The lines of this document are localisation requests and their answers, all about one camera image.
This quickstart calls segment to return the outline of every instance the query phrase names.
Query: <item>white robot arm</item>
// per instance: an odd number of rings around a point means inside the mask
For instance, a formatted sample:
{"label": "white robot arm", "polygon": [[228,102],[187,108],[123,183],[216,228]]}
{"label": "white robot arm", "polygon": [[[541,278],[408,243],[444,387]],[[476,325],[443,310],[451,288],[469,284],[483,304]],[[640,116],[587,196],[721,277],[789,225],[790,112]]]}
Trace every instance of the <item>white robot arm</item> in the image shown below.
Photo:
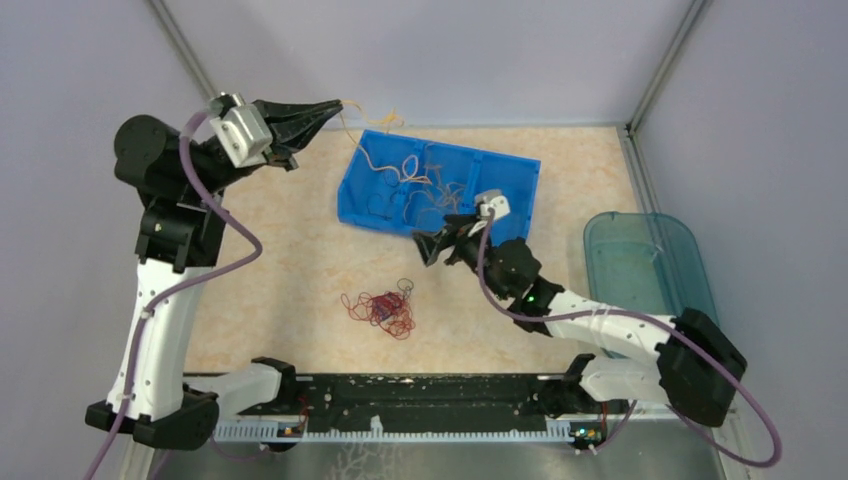
{"label": "white robot arm", "polygon": [[[245,104],[222,94],[209,105],[215,136],[190,142],[190,164],[219,203],[225,187],[262,166],[297,168],[293,155],[341,109],[339,100]],[[218,377],[183,378],[201,277],[217,264],[225,221],[181,168],[179,135],[148,115],[127,120],[115,135],[115,176],[138,190],[145,209],[135,249],[138,289],[121,368],[85,421],[150,447],[194,450],[220,417],[272,400],[296,403],[296,391],[294,367],[269,358]]]}
{"label": "white robot arm", "polygon": [[709,317],[692,309],[677,317],[629,312],[551,283],[539,275],[541,263],[523,238],[499,246],[488,239],[487,225],[509,214],[501,192],[485,192],[475,200],[476,214],[447,215],[441,231],[413,234],[425,265],[433,265],[443,250],[453,248],[445,263],[468,265],[487,296],[491,291],[500,299],[515,299],[508,309],[490,301],[522,329],[581,340],[625,356],[575,358],[566,376],[592,400],[659,402],[701,425],[724,422],[735,388],[669,333],[675,330],[692,340],[739,380],[747,362]]}

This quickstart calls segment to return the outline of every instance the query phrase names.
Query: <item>blue plastic tray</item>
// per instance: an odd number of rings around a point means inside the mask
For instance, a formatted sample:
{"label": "blue plastic tray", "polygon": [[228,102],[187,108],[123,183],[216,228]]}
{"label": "blue plastic tray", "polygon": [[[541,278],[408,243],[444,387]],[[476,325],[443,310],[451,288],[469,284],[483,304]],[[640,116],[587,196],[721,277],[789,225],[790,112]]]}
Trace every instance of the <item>blue plastic tray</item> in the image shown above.
{"label": "blue plastic tray", "polygon": [[[541,166],[538,160],[373,130],[366,130],[359,143],[375,167],[400,169],[409,155],[418,156],[418,171],[413,176],[426,174],[434,186],[399,183],[393,172],[375,172],[357,148],[339,186],[340,222],[399,235],[437,231],[444,225],[445,214],[473,213],[474,196],[497,188],[509,200],[511,213],[495,224],[492,241],[498,245],[529,234]],[[456,202],[440,205],[444,192],[450,192]]]}

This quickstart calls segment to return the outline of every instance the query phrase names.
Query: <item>beige table surface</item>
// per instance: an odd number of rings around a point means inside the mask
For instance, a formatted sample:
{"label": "beige table surface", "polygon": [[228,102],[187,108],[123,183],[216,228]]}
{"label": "beige table surface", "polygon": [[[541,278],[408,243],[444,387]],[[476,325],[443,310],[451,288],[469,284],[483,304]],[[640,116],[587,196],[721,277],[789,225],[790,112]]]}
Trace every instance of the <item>beige table surface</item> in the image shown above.
{"label": "beige table surface", "polygon": [[[543,276],[582,295],[584,226],[600,212],[636,211],[613,128],[397,133],[541,160],[528,244]],[[577,353],[597,351],[520,330],[493,311],[464,265],[425,268],[410,239],[339,223],[336,191],[353,149],[343,132],[321,132],[297,156],[299,169],[260,169],[228,190],[225,206],[265,253],[205,287],[186,371],[229,371],[269,356],[311,373],[561,372]],[[219,265],[250,249],[227,229]],[[415,282],[417,326],[407,340],[351,320],[339,301],[343,292],[382,293],[401,277]]]}

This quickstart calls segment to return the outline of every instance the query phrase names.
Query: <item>light purple wall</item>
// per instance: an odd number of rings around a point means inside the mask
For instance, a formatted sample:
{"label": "light purple wall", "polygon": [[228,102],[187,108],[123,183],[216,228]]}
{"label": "light purple wall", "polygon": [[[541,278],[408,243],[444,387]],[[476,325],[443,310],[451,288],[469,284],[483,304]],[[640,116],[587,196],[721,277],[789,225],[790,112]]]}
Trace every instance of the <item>light purple wall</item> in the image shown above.
{"label": "light purple wall", "polygon": [[690,1],[166,3],[218,88],[445,126],[629,120]]}
{"label": "light purple wall", "polygon": [[768,479],[846,476],[846,19],[839,0],[715,2],[641,137],[783,432]]}
{"label": "light purple wall", "polygon": [[0,86],[0,478],[79,478],[135,289],[141,205],[112,138],[142,112],[181,125],[201,99],[137,0],[4,2]]}

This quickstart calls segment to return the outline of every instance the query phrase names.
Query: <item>translucent plastic bin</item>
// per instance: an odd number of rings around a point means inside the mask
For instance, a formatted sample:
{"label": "translucent plastic bin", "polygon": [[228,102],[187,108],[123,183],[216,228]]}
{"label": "translucent plastic bin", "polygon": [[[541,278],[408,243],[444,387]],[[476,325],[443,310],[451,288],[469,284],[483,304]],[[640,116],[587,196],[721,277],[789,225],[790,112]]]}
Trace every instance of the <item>translucent plastic bin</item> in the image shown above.
{"label": "translucent plastic bin", "polygon": [[[437,231],[445,214],[472,213],[474,196],[497,188],[509,200],[511,213],[495,224],[492,241],[497,245],[527,238],[530,233],[541,167],[538,160],[373,130],[362,134],[360,145],[378,168],[392,165],[400,169],[406,158],[416,155],[418,170],[407,173],[426,174],[434,185],[398,183],[394,172],[375,172],[357,148],[339,186],[340,222],[398,235]],[[412,162],[407,164],[407,168],[412,166]],[[452,201],[443,205],[446,198]]]}
{"label": "translucent plastic bin", "polygon": [[698,244],[676,218],[602,213],[586,225],[583,243],[592,299],[653,314],[691,307],[718,325]]}

